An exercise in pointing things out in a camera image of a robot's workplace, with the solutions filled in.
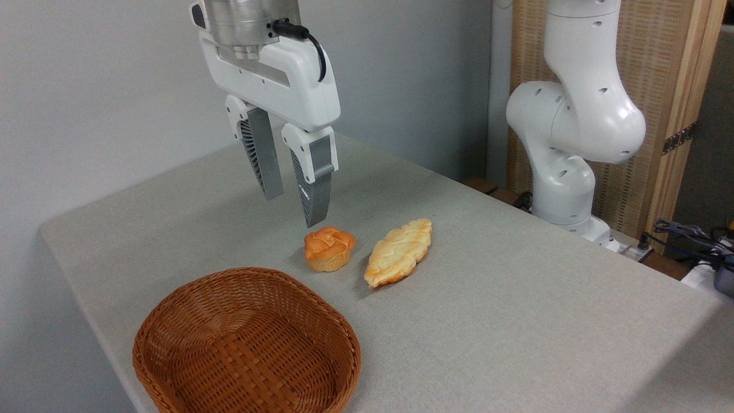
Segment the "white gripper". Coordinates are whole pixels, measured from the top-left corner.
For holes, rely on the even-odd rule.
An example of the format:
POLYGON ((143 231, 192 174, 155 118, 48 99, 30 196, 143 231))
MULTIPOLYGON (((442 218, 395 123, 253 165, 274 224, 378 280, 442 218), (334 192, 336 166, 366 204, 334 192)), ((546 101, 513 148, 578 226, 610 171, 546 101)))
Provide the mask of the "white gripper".
POLYGON ((200 31, 199 37, 213 81, 230 94, 225 107, 232 133, 244 146, 264 197, 284 193, 269 112, 288 122, 282 138, 290 149, 305 225, 325 220, 332 174, 339 169, 335 133, 327 127, 341 115, 332 68, 319 81, 318 53, 309 42, 282 37, 263 46, 257 60, 238 60, 211 34, 200 31))

